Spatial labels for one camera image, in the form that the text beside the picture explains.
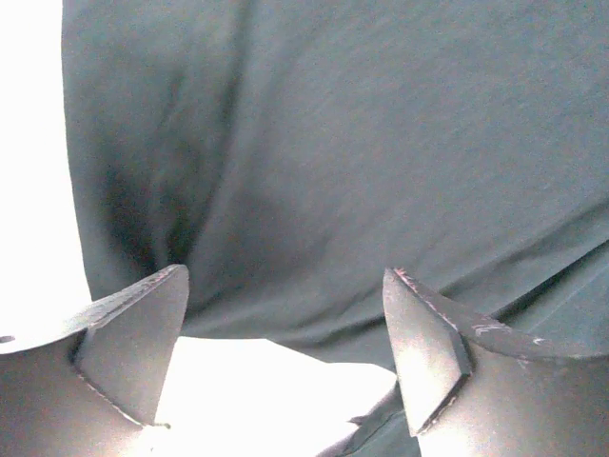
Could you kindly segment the black t-shirt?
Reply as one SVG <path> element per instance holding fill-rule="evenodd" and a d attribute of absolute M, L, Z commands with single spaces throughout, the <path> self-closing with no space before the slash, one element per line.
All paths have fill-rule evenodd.
<path fill-rule="evenodd" d="M 394 370 L 383 274 L 608 351 L 604 1 L 66 1 L 88 286 Z"/>

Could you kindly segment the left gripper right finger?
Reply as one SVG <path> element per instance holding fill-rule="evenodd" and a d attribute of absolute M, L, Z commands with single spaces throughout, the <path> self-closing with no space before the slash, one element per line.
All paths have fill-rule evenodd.
<path fill-rule="evenodd" d="M 608 357 L 511 328 L 397 268 L 383 309 L 424 456 L 604 456 Z"/>

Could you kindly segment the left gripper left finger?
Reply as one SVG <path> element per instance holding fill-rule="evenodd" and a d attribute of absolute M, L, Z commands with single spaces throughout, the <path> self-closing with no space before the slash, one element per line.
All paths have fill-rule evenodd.
<path fill-rule="evenodd" d="M 155 456 L 188 298 L 171 265 L 68 316 L 1 322 L 4 456 Z"/>

